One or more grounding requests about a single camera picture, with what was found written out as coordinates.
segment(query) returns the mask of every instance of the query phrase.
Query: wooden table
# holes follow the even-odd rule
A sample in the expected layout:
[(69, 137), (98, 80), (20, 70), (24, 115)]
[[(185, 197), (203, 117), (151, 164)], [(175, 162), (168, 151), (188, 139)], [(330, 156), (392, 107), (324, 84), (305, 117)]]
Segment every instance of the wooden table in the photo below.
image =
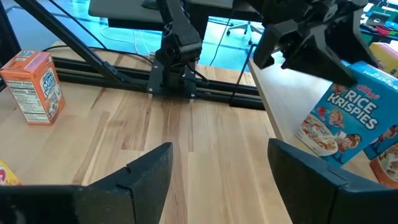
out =
[[(294, 134), (325, 94), (331, 82), (289, 69), (283, 70), (280, 64), (260, 70), (251, 60), (249, 68), (276, 138), (315, 155)], [(364, 152), (360, 152), (343, 167), (354, 174), (377, 182)]]
[[(79, 59), (68, 49), (52, 53)], [(112, 64), (150, 68), (127, 55), (97, 53)], [(198, 70), (230, 82), (239, 75)], [(248, 73), (242, 82), (254, 85)], [(87, 185), (171, 141), (174, 167), (161, 223), (291, 223), (267, 161), (274, 132), (265, 111), (61, 86), (67, 103), (53, 126), (27, 125), (9, 90), (0, 92), (0, 159), (23, 184)]]

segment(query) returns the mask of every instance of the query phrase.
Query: orange box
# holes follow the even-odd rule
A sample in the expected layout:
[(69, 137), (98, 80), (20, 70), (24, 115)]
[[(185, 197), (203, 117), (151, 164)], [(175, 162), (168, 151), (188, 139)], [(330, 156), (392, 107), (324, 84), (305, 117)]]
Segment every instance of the orange box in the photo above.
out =
[(65, 99), (49, 53), (21, 50), (0, 74), (29, 124), (54, 123)]
[(8, 166), (0, 159), (0, 185), (20, 185), (21, 182)]
[(398, 143), (373, 159), (370, 165), (381, 184), (398, 189)]

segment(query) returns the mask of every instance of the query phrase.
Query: floor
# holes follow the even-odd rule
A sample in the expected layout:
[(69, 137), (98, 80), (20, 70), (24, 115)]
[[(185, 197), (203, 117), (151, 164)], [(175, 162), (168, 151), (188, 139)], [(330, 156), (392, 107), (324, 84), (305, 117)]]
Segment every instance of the floor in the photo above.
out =
[[(100, 47), (99, 43), (90, 37), (81, 27), (69, 19), (47, 0), (38, 0), (57, 19), (66, 25), (85, 44)], [(13, 0), (2, 0), (8, 17), (23, 49), (42, 50), (50, 47), (58, 38), (37, 22), (30, 14), (19, 7)], [(56, 1), (66, 11), (75, 16), (90, 32), (110, 49), (128, 52), (139, 52), (147, 55), (160, 47), (161, 32), (151, 30), (131, 30), (108, 27), (107, 19), (88, 15), (88, 0), (58, 0)], [(213, 21), (226, 21), (222, 18), (212, 18)], [(245, 21), (233, 20), (234, 24)], [(206, 37), (203, 43), (200, 64), (209, 65), (213, 59), (217, 45), (220, 42), (225, 25), (209, 22)], [(232, 30), (229, 36), (224, 35), (217, 57), (213, 62), (216, 67), (241, 70), (247, 57), (246, 51), (250, 48), (249, 37), (243, 30)], [(253, 41), (260, 39), (259, 34), (253, 34)]]

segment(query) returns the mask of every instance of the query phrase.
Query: white table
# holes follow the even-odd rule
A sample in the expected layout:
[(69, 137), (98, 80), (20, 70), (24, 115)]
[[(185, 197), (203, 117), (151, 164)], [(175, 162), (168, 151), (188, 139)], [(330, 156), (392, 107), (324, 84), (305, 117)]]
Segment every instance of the white table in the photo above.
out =
[[(289, 69), (283, 70), (280, 64), (260, 70), (251, 60), (249, 68), (276, 138), (314, 155), (294, 133), (327, 91), (331, 82)], [(364, 152), (356, 155), (343, 168), (377, 182)]]

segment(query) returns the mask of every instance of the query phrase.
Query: box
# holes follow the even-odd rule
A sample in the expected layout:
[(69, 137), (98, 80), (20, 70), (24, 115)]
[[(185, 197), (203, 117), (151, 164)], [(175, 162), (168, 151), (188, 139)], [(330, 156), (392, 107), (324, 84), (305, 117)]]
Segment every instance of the box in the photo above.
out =
[(381, 184), (398, 189), (398, 143), (395, 143), (370, 163)]
[(296, 136), (322, 159), (341, 166), (398, 123), (398, 79), (364, 62), (348, 66), (358, 83), (332, 84)]
[(398, 77), (398, 52), (386, 43), (372, 43), (369, 48), (377, 60), (379, 69)]
[(52, 124), (64, 107), (52, 58), (22, 50), (0, 70), (29, 124)]
[(363, 150), (368, 159), (373, 160), (382, 152), (389, 149), (392, 145), (398, 142), (398, 125), (393, 125), (387, 129), (382, 135), (371, 142)]
[(0, 185), (20, 185), (19, 179), (8, 168), (8, 166), (0, 159)]

